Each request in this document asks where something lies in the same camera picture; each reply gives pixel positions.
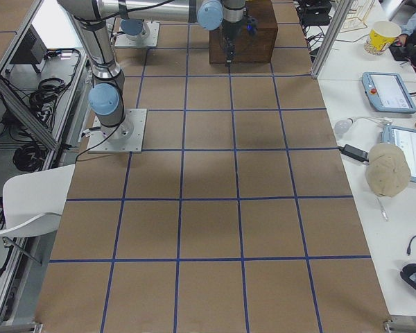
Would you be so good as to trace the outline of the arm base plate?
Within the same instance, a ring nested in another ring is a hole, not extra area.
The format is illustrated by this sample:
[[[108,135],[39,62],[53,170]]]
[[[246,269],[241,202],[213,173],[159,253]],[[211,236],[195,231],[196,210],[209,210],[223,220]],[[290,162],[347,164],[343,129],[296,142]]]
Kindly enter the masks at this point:
[[[131,40],[128,36],[119,28],[119,32],[115,36],[114,45],[116,48],[153,48],[157,46],[159,35],[159,22],[145,21],[150,29],[150,35],[146,39]]]
[[[125,109],[125,120],[114,129],[91,131],[87,144],[90,153],[142,152],[147,109]]]

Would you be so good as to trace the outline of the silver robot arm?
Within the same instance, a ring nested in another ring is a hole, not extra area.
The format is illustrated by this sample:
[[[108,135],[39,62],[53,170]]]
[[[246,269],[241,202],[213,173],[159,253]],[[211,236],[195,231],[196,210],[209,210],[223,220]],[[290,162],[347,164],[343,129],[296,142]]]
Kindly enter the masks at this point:
[[[150,29],[142,19],[122,19],[120,27],[131,40],[146,39],[150,35]]]
[[[59,1],[85,48],[97,83],[107,83],[122,90],[124,74],[115,59],[106,21],[165,20],[197,23],[212,31],[221,29],[225,65],[232,64],[235,39],[246,23],[244,1]]]

